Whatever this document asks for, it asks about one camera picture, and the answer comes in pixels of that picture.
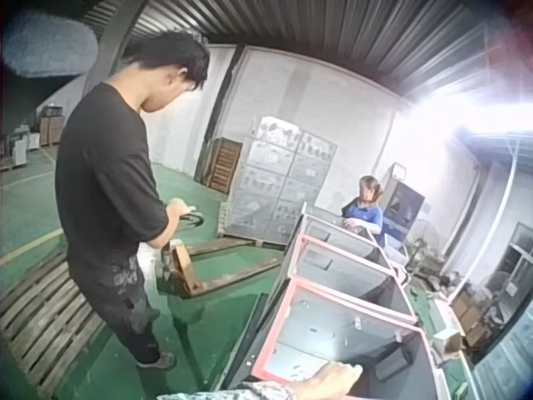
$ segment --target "hand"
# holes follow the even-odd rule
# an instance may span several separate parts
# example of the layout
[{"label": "hand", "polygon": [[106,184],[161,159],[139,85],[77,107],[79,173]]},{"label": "hand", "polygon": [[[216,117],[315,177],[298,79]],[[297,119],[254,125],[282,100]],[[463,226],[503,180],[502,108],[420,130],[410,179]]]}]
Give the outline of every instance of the hand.
[{"label": "hand", "polygon": [[167,208],[172,210],[173,212],[175,212],[178,217],[180,217],[181,215],[185,215],[185,214],[191,213],[191,212],[193,212],[194,210],[197,209],[194,206],[187,206],[182,199],[177,198],[177,197],[173,198],[168,203]]},{"label": "hand", "polygon": [[347,395],[363,372],[361,365],[352,367],[340,362],[328,362],[314,377],[287,386],[297,400],[337,400]]},{"label": "hand", "polygon": [[348,229],[355,229],[357,228],[358,226],[360,226],[360,222],[357,218],[346,218],[343,222],[342,222],[342,225],[344,225],[344,228],[348,228]]}]

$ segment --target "stacked boxes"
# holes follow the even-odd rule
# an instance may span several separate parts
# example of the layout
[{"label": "stacked boxes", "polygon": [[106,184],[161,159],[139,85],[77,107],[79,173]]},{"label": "stacked boxes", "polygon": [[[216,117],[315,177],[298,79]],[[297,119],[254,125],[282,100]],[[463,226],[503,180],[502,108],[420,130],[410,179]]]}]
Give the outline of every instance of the stacked boxes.
[{"label": "stacked boxes", "polygon": [[263,117],[244,142],[226,233],[287,244],[302,205],[316,201],[335,151],[296,125]]},{"label": "stacked boxes", "polygon": [[41,146],[59,143],[64,125],[65,117],[63,115],[54,115],[52,117],[42,116],[39,124]]},{"label": "stacked boxes", "polygon": [[325,210],[303,211],[229,387],[299,381],[338,361],[363,367],[349,397],[438,399],[429,343],[384,252]]}]

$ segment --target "floor line marking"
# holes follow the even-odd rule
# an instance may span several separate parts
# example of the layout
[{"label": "floor line marking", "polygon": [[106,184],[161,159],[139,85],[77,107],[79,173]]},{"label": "floor line marking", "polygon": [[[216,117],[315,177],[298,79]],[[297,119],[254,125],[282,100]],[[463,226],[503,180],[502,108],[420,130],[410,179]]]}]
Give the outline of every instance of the floor line marking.
[{"label": "floor line marking", "polygon": [[41,153],[44,154],[46,158],[48,158],[48,161],[50,161],[50,163],[52,163],[54,166],[56,165],[56,160],[54,160],[53,157],[48,154],[48,152],[44,148],[40,147],[39,150],[41,150]]},{"label": "floor line marking", "polygon": [[61,228],[56,229],[55,231],[51,231],[50,233],[47,233],[46,235],[42,235],[41,237],[35,239],[34,241],[30,243],[26,243],[24,246],[18,248],[17,250],[10,252],[6,256],[0,258],[0,267],[4,265],[5,263],[13,260],[14,258],[17,258],[18,256],[23,255],[25,252],[28,252],[32,250],[33,248],[36,248],[40,244],[45,243],[47,240],[50,240],[56,236],[61,235],[63,230]]},{"label": "floor line marking", "polygon": [[10,188],[11,186],[18,185],[19,183],[29,182],[29,181],[32,181],[33,179],[46,177],[47,175],[50,175],[51,173],[53,173],[53,171],[45,172],[45,173],[39,173],[38,175],[33,175],[32,177],[25,177],[24,179],[19,179],[18,181],[2,185],[0,188],[2,190],[4,190],[4,189],[7,189],[7,188]]}]

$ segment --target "black t-shirt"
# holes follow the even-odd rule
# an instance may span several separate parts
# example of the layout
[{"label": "black t-shirt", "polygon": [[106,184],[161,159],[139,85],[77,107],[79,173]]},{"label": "black t-shirt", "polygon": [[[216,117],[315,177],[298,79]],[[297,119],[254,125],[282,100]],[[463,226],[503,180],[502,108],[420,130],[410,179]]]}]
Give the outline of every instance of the black t-shirt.
[{"label": "black t-shirt", "polygon": [[106,83],[68,119],[57,155],[56,198],[69,267],[80,278],[126,265],[140,242],[167,227],[144,122]]}]

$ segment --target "green epoxy floor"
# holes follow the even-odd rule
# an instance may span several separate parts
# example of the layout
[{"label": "green epoxy floor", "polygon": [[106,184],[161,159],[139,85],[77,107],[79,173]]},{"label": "green epoxy floor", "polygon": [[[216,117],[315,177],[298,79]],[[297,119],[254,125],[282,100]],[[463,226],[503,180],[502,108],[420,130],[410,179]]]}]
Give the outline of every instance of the green epoxy floor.
[{"label": "green epoxy floor", "polygon": [[[53,193],[53,159],[57,149],[40,149],[28,154],[29,164],[2,174],[2,246],[5,256],[58,228]],[[212,240],[217,229],[218,207],[225,196],[193,182],[179,172],[153,166],[157,188],[164,201],[184,198],[195,205],[206,222],[199,228],[177,235],[184,243]],[[24,272],[56,247],[64,247],[58,236],[25,252],[0,267],[0,289],[14,284]],[[240,247],[196,257],[200,279],[232,273],[276,253],[257,247]],[[162,315],[154,323],[163,351],[177,356],[177,365],[168,372],[142,371],[111,331],[103,327],[72,365],[56,392],[57,399],[153,399],[158,394],[208,390],[224,368],[227,356],[245,327],[257,295],[269,292],[277,270],[266,272],[237,285],[197,299],[183,301],[157,292],[153,273],[146,273],[146,290],[153,307]],[[426,296],[416,292],[411,298],[429,338],[434,332]],[[6,398],[37,398],[9,354],[1,362],[2,390]],[[446,367],[446,379],[453,393],[465,380],[459,362]]]}]

